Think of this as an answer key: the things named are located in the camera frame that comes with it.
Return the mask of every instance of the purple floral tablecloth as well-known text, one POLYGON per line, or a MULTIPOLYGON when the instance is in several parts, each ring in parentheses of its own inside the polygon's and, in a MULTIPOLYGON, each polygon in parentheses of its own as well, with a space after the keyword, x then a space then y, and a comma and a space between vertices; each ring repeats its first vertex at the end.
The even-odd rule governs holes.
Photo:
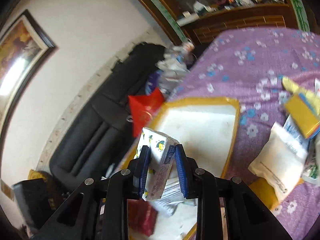
MULTIPOLYGON (((281 105, 288 76, 314 90, 320 79, 320 36, 285 28, 247 28, 223 32, 199 58, 170 100, 185 97, 237 98, 241 118, 227 178, 257 179, 248 165, 269 139, 274 122, 285 122, 281 105)), ((303 239, 320 214, 320 188, 296 186, 274 211, 293 240, 303 239)))

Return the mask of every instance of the brick-patterned panel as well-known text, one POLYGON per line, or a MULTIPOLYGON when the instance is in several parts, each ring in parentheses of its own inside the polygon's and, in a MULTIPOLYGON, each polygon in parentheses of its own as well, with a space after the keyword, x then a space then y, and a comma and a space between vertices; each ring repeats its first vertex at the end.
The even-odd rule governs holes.
POLYGON ((198 37, 199 41, 201 43, 205 43, 213 41, 215 37, 225 30, 246 27, 285 27, 285 22, 282 15, 267 15, 222 22, 194 29, 193 31, 198 37))

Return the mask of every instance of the picture frame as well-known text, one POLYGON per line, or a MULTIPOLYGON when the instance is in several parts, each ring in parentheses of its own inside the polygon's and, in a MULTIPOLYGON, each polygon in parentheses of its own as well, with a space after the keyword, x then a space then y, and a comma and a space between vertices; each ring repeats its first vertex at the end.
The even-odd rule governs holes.
POLYGON ((55 48, 28 10, 23 11, 0 38, 0 158, 17 102, 55 48))

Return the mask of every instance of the silver rivet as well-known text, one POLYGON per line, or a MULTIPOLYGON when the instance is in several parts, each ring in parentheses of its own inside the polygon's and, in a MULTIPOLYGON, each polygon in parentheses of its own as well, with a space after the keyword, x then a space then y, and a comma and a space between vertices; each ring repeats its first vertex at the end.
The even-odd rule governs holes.
POLYGON ((86 184, 86 185, 91 185, 93 182, 94 182, 94 179, 87 178, 87 179, 84 181, 84 184, 86 184))
POLYGON ((130 170, 129 169, 123 169, 122 171, 121 171, 121 174, 122 175, 129 175, 130 174, 130 170))
POLYGON ((236 184, 239 184, 239 183, 241 183, 241 178, 240 177, 233 177, 232 178, 232 181, 234 182, 234 183, 236 183, 236 184))
POLYGON ((202 168, 196 168, 195 172, 196 172, 196 174, 198 174, 198 175, 202 175, 202 174, 204 174, 204 169, 202 169, 202 168))

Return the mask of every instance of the black leather sofa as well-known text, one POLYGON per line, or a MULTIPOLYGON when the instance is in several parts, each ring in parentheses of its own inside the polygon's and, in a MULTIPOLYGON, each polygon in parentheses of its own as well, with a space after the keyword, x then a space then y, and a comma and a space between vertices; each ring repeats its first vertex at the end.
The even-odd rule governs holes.
POLYGON ((101 178, 121 161, 134 141, 128 95, 145 94, 147 78, 164 59, 164 49, 136 45, 76 117, 50 160, 50 171, 65 190, 73 191, 87 178, 101 178))

